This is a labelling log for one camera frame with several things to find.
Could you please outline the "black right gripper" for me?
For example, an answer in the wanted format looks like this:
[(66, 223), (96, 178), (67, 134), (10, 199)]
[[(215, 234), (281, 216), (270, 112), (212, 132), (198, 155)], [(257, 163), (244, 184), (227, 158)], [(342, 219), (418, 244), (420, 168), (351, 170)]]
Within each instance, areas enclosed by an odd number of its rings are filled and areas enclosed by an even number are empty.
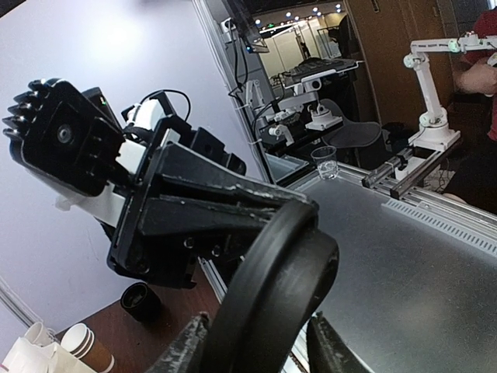
[(302, 193), (245, 176), (245, 163), (203, 128), (174, 126), (178, 141), (153, 137), (129, 190), (107, 265), (116, 274), (167, 288), (193, 288), (197, 258), (245, 255), (287, 203)]

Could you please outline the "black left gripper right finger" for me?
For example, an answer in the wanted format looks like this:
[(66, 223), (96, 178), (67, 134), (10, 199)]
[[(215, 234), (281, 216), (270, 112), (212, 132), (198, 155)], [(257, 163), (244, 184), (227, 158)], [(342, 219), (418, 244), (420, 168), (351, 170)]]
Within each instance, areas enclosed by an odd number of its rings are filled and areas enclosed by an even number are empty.
[(309, 319), (306, 344), (310, 372), (371, 372), (371, 369), (345, 345), (322, 312), (316, 312)]

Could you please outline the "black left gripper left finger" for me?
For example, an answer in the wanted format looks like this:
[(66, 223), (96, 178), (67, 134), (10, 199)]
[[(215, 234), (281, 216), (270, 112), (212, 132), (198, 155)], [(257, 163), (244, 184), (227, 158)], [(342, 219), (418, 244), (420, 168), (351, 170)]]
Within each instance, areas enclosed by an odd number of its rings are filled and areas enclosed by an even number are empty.
[(146, 373), (197, 373), (210, 328), (207, 313), (194, 316)]

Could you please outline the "stack of brown paper cups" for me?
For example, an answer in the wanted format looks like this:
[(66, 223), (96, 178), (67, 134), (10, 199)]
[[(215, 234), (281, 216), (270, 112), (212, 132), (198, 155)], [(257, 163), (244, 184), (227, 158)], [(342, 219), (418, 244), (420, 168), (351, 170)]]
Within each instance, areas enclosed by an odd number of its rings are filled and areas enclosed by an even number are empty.
[(61, 346), (95, 372), (111, 372), (115, 357), (84, 323), (70, 327), (61, 339)]

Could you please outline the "small white background robot arm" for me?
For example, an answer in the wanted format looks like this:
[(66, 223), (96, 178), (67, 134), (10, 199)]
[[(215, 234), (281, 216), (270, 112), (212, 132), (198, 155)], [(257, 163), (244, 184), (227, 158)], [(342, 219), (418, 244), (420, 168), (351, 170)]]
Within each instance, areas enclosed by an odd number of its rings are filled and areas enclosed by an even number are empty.
[[(420, 164), (417, 169), (411, 171), (403, 180), (395, 184), (390, 190), (390, 198), (381, 205), (381, 211), (384, 213), (384, 218), (401, 218), (401, 223), (409, 223), (412, 228), (416, 228), (415, 224), (422, 225), (429, 229), (435, 236), (435, 242), (422, 244), (422, 240), (427, 240), (427, 236), (420, 232), (415, 237), (414, 232), (411, 232), (412, 239), (401, 238), (401, 231), (393, 225), (388, 226), (394, 229), (393, 233), (388, 237), (387, 233), (377, 229), (377, 233), (384, 235), (386, 243), (382, 246), (387, 250), (387, 264), (390, 269), (400, 270), (400, 265), (407, 265), (407, 261), (399, 262), (394, 265), (394, 254), (400, 255), (400, 243), (406, 244), (408, 254), (417, 254), (422, 261), (422, 264), (428, 265), (428, 270), (431, 274), (436, 268), (434, 262), (422, 258), (422, 254), (438, 255), (444, 263), (452, 263), (457, 254), (457, 247), (454, 248), (449, 244), (461, 244), (463, 249), (467, 250), (467, 254), (471, 257), (478, 256), (480, 253), (485, 254), (485, 259), (489, 260), (492, 266), (496, 266), (496, 218), (486, 216), (486, 213), (476, 211), (474, 207), (465, 207), (461, 202), (448, 200), (445, 204), (436, 206), (433, 201), (420, 201), (415, 206), (408, 202), (402, 201), (402, 196), (409, 193), (414, 183), (417, 183), (417, 178), (424, 178), (426, 173), (430, 173), (433, 166), (438, 160), (442, 159), (442, 155), (448, 155), (450, 146), (455, 145), (457, 140), (461, 139), (459, 132), (449, 128), (447, 111), (441, 106), (436, 86), (432, 77), (429, 66), (428, 53), (464, 53), (474, 51), (495, 51), (489, 61), (494, 61), (496, 58), (496, 36), (480, 37), (475, 32), (466, 33), (458, 39), (436, 39), (436, 40), (416, 40), (411, 42), (411, 52), (404, 58), (404, 64), (407, 68), (413, 69), (416, 72), (419, 80), (420, 88), (426, 104), (426, 112), (419, 118), (419, 132), (411, 138), (410, 145), (414, 148), (424, 148), (433, 150), (434, 153)], [(468, 209), (468, 214), (471, 212), (476, 215), (484, 215), (483, 218), (489, 218), (490, 221), (467, 222), (464, 223), (463, 218)], [(394, 239), (401, 240), (398, 248), (394, 247)], [(492, 272), (494, 279), (491, 288), (496, 290), (496, 267)], [(354, 351), (351, 351), (345, 343), (339, 338), (331, 326), (323, 326), (325, 334), (319, 329), (316, 329), (314, 340), (311, 338), (311, 322), (315, 319), (324, 319), (320, 315), (315, 316), (308, 322), (309, 332), (306, 332), (308, 365), (310, 372), (374, 372), (364, 363)]]

